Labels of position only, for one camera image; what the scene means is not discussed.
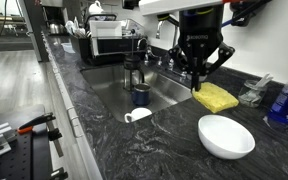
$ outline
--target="white wall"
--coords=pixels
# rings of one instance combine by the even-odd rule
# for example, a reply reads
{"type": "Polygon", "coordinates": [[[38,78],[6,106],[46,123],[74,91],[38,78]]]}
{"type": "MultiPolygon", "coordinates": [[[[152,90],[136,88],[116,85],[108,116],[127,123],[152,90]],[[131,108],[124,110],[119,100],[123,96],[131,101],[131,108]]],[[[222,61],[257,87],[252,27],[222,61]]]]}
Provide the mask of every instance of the white wall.
{"type": "MultiPolygon", "coordinates": [[[[5,0],[0,0],[0,13],[4,14],[4,3],[5,0]]],[[[20,15],[19,10],[16,5],[16,0],[7,0],[7,8],[6,13],[9,14],[15,14],[20,15]]]]}
{"type": "MultiPolygon", "coordinates": [[[[119,4],[113,7],[118,19],[131,18],[142,24],[153,46],[168,50],[172,46],[174,26],[164,23],[161,39],[156,39],[156,16],[141,16],[138,9],[123,10],[119,0],[101,0],[119,4]]],[[[223,21],[231,19],[232,12],[225,6],[223,21]]],[[[246,73],[263,76],[271,73],[274,80],[285,83],[288,79],[288,0],[273,0],[263,12],[254,17],[247,27],[227,26],[223,30],[224,42],[235,48],[236,53],[224,66],[246,73]]],[[[210,62],[217,59],[217,53],[210,62]]]]}

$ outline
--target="stainless steel sink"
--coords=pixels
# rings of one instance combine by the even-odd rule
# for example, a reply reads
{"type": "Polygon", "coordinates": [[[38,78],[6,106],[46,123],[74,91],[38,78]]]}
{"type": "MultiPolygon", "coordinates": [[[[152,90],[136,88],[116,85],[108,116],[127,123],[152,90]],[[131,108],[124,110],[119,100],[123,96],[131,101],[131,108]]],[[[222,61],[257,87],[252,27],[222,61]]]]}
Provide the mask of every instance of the stainless steel sink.
{"type": "MultiPolygon", "coordinates": [[[[151,71],[146,66],[143,66],[142,69],[145,82],[151,86],[151,102],[146,108],[150,109],[152,113],[192,97],[190,90],[185,86],[151,71]]],[[[130,92],[123,89],[123,66],[84,70],[82,74],[118,121],[125,122],[125,113],[130,113],[137,108],[132,103],[130,92]]]]}

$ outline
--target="black marble countertop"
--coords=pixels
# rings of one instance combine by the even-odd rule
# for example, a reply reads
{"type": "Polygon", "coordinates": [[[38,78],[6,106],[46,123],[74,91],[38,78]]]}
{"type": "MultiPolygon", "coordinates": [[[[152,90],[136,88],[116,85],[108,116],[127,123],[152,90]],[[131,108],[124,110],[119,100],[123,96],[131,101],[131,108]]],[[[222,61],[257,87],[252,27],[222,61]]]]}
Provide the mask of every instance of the black marble countertop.
{"type": "MultiPolygon", "coordinates": [[[[191,98],[134,123],[121,123],[80,73],[92,67],[78,54],[63,51],[60,43],[68,37],[46,39],[104,179],[288,179],[288,125],[263,121],[280,84],[269,84],[258,108],[238,105],[217,113],[242,124],[256,142],[247,156],[222,160],[199,140],[198,121],[211,114],[199,102],[191,98]]],[[[207,81],[237,97],[245,79],[254,78],[220,68],[207,81]]]]}

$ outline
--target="white mug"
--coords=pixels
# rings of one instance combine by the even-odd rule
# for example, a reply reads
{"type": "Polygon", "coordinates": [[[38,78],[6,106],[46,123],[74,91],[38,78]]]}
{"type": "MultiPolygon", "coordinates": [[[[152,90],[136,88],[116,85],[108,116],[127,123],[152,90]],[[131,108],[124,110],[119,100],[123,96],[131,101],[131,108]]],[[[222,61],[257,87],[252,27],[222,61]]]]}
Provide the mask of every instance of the white mug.
{"type": "Polygon", "coordinates": [[[136,108],[131,113],[126,113],[124,116],[125,122],[134,122],[137,121],[145,116],[149,116],[152,114],[152,111],[150,111],[147,108],[136,108]]]}
{"type": "Polygon", "coordinates": [[[104,10],[101,7],[101,3],[96,0],[89,8],[88,8],[88,12],[90,14],[99,14],[101,12],[103,12],[104,10]]]}

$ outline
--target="blue mug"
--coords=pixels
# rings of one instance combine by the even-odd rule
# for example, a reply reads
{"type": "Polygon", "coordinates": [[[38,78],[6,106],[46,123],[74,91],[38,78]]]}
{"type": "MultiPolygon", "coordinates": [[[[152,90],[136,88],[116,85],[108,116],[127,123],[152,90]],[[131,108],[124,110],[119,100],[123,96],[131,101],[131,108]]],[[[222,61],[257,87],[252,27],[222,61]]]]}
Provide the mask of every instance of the blue mug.
{"type": "Polygon", "coordinates": [[[151,87],[146,83],[137,84],[132,92],[132,101],[136,106],[147,106],[150,103],[151,87]]]}

